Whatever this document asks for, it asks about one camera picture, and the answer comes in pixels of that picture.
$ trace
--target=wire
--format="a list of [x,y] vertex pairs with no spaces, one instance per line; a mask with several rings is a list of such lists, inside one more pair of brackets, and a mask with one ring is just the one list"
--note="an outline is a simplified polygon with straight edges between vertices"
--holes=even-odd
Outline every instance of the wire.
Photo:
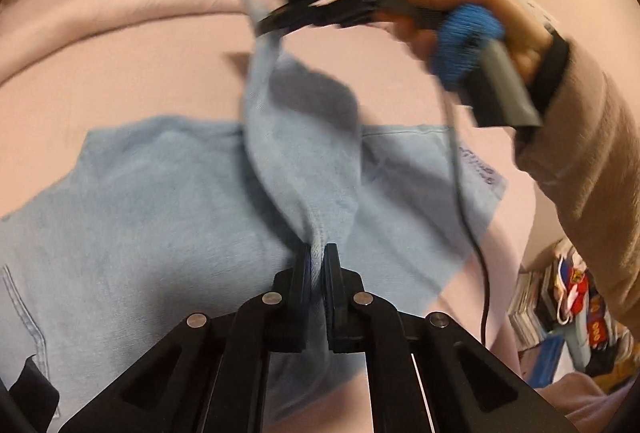
[[462,164],[460,162],[460,150],[458,145],[458,135],[456,133],[456,121],[455,114],[451,100],[447,97],[447,92],[441,89],[442,105],[444,106],[444,112],[446,117],[447,136],[449,137],[449,152],[451,171],[453,174],[454,194],[456,199],[456,209],[458,211],[458,218],[460,224],[465,232],[466,237],[476,253],[480,268],[482,270],[482,284],[484,285],[484,303],[482,305],[482,319],[480,321],[480,342],[483,347],[486,347],[486,323],[489,319],[489,305],[491,303],[491,284],[489,281],[489,268],[486,264],[486,259],[480,248],[480,244],[476,239],[471,225],[466,216],[465,199],[462,189]]

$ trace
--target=pink bed sheet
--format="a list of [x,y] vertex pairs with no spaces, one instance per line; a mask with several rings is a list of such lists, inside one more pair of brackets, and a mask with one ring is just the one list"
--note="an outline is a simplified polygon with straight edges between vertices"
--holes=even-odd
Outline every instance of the pink bed sheet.
[[[68,173],[91,128],[158,114],[237,120],[253,43],[238,0],[19,0],[3,9],[0,215]],[[380,28],[306,28],[286,48],[348,84],[364,123],[443,123],[436,81]],[[517,370],[503,325],[533,221],[533,184],[514,166],[507,132],[474,128],[462,107],[457,118],[464,142],[509,183],[481,245],[492,283],[488,342]],[[479,267],[469,258],[431,309],[478,336],[481,304]],[[366,375],[274,431],[302,428],[370,431]]]

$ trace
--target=clothing label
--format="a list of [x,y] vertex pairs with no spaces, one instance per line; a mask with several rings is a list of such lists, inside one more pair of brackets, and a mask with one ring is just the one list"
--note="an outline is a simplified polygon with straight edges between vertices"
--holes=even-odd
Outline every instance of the clothing label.
[[484,162],[478,155],[468,149],[464,144],[461,144],[459,149],[462,162],[470,166],[486,184],[489,184],[493,189],[497,189],[500,186],[502,183],[502,175]]

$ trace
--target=blue yarn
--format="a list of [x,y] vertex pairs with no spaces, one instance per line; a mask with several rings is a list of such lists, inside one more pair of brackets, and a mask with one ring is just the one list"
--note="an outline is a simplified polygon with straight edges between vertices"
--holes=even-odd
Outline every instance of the blue yarn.
[[431,71],[446,90],[455,90],[459,81],[476,68],[489,41],[503,37],[504,28],[489,10],[475,4],[458,7],[438,30]]

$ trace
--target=round metal rivet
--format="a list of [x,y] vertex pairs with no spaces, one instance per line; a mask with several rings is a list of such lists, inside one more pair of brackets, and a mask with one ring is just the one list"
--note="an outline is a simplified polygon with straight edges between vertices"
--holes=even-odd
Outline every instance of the round metal rivet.
[[449,316],[444,312],[434,312],[429,316],[429,321],[434,327],[445,328],[451,323]]
[[262,302],[265,305],[277,305],[282,301],[282,295],[279,292],[268,292],[262,296]]
[[358,305],[371,305],[373,303],[373,296],[368,292],[358,292],[353,295],[353,301]]
[[187,324],[191,328],[202,328],[207,323],[207,317],[204,314],[191,314],[187,318]]

